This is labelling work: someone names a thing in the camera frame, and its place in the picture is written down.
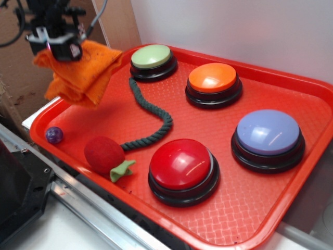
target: orange towel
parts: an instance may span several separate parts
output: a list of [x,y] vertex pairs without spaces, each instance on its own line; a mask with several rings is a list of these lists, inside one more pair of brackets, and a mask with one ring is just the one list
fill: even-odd
[[70,104],[97,107],[109,83],[113,69],[120,66],[122,52],[86,40],[82,43],[83,56],[79,61],[57,61],[49,49],[40,51],[33,63],[53,70],[45,98],[57,96]]

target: strawberry toy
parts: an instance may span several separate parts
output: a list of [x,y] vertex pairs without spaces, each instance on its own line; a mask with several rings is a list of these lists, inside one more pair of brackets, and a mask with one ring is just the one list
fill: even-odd
[[84,155],[90,166],[99,174],[110,174],[112,182],[132,174],[129,166],[134,160],[125,160],[123,148],[106,136],[97,136],[87,142]]

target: cardboard box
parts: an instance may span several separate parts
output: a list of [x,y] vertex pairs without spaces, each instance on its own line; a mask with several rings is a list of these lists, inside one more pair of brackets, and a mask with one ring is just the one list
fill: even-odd
[[[96,16],[95,8],[102,4],[103,0],[70,2],[70,6],[80,6],[86,10],[86,16],[79,17],[79,21],[84,23],[86,28]],[[8,9],[0,12],[0,43],[10,40],[18,32],[18,20],[12,12],[16,2],[9,2],[8,5]],[[14,44],[0,48],[0,123],[30,141],[29,134],[21,123],[48,102],[44,93],[53,73],[32,64],[34,55],[29,43],[24,39],[27,33]],[[122,50],[139,45],[131,1],[109,1],[102,19],[96,23],[89,39]]]

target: orange button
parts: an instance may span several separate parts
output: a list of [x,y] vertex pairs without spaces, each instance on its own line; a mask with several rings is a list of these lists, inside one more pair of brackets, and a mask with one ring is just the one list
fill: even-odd
[[188,79],[194,90],[216,93],[228,89],[236,82],[236,70],[228,64],[214,62],[194,69]]

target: metal frame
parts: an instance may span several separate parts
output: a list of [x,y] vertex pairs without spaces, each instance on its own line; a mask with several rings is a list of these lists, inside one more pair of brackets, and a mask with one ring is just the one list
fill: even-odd
[[53,196],[113,249],[170,249],[1,124],[0,138],[12,144],[11,151],[31,151],[48,164],[56,175],[51,188]]

